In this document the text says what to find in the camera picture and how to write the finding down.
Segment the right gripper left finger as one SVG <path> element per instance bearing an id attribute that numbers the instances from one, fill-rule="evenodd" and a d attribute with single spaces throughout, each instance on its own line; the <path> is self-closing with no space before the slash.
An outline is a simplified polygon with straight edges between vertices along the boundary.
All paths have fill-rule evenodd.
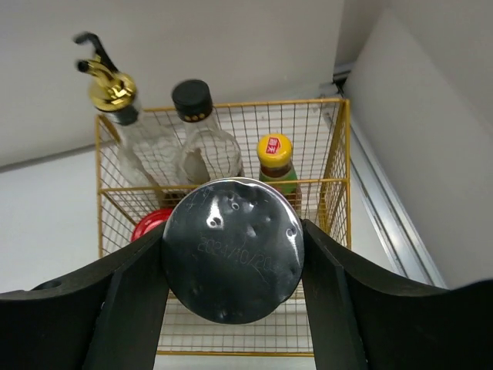
<path id="1" fill-rule="evenodd" d="M 30 291 L 1 295 L 3 369 L 152 369 L 169 286 L 164 226 Z"/>

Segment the small red sauce bottle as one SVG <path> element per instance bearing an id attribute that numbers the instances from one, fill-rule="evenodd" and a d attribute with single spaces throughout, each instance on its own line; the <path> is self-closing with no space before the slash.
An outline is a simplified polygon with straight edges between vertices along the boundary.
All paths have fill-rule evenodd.
<path id="1" fill-rule="evenodd" d="M 269 133 L 257 144 L 257 157 L 260 162 L 259 180 L 275 182 L 273 187 L 286 197 L 299 214 L 302 193 L 292 156 L 293 145 L 290 139 L 281 133 Z"/>

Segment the silver lid shaker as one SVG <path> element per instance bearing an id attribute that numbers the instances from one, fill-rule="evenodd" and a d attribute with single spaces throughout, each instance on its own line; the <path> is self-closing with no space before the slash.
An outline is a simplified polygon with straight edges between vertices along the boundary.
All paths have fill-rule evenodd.
<path id="1" fill-rule="evenodd" d="M 246 177 L 213 180 L 174 208 L 162 261 L 169 289 L 191 312 L 219 324 L 249 324 L 295 292 L 304 232 L 272 186 Z"/>

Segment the glass cruet gold spout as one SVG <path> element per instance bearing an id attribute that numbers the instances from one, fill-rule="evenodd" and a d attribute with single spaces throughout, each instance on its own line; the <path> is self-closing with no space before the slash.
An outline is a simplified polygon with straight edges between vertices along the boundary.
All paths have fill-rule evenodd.
<path id="1" fill-rule="evenodd" d="M 115 138 L 122 176 L 133 187 L 152 187 L 149 201 L 158 208 L 164 207 L 165 194 L 158 189 L 159 184 L 138 154 L 140 150 L 149 149 L 151 144 L 144 140 L 144 115 L 134 79 L 116 67 L 96 34 L 80 32 L 73 37 L 73 42 L 77 45 L 89 43 L 93 47 L 92 57 L 77 60 L 75 66 L 79 72 L 93 77 L 89 98 Z"/>

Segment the red lid sauce jar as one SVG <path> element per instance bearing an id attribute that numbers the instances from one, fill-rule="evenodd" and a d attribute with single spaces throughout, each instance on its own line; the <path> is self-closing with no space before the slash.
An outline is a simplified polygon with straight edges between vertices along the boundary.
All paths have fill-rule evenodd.
<path id="1" fill-rule="evenodd" d="M 153 212 L 147 214 L 135 226 L 130 240 L 133 242 L 141 238 L 142 235 L 148 233 L 153 228 L 167 221 L 172 212 L 172 208 L 162 208 L 159 210 L 154 210 Z"/>

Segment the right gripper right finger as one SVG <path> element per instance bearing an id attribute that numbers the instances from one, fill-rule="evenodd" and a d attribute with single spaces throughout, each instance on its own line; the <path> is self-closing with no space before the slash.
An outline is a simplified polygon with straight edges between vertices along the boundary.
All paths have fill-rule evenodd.
<path id="1" fill-rule="evenodd" d="M 448 290 L 392 273 L 305 220 L 304 295 L 318 369 L 490 369 L 492 282 Z"/>

